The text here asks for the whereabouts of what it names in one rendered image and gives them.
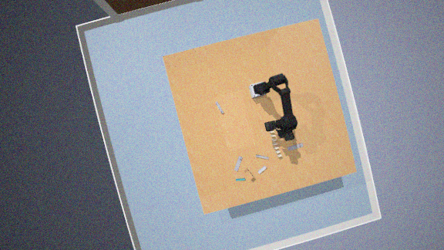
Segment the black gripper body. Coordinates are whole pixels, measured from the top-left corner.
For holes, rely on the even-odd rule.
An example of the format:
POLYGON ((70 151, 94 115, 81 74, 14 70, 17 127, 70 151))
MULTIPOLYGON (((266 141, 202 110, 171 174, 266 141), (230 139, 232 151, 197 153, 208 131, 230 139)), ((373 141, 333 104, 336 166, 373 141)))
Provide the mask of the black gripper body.
POLYGON ((274 122, 274 123, 271 123, 271 121, 264 123, 267 132, 272 131, 273 129, 276 129, 276 128, 283 129, 279 126, 280 120, 275 120, 275 121, 276 122, 274 122))

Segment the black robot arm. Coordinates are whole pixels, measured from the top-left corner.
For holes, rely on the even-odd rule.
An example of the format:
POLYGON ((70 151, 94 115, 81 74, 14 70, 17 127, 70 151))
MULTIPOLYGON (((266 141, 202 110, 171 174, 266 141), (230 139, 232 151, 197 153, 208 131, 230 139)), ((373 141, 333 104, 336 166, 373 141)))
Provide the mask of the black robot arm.
POLYGON ((291 108, 291 98, 290 98, 290 89, 288 87, 288 80, 283 74, 277 74, 275 76, 271 76, 269 82, 258 83, 253 86, 255 94, 265 94, 270 92, 270 88, 277 91, 281 96, 284 116, 281 118, 279 122, 279 126, 283 129, 276 131, 278 132, 278 136, 280 138, 285 138, 286 141, 293 140, 294 134, 292 130, 296 129, 298 124, 296 117, 292 113, 291 108), (285 88, 281 89, 278 85, 284 83, 285 88))

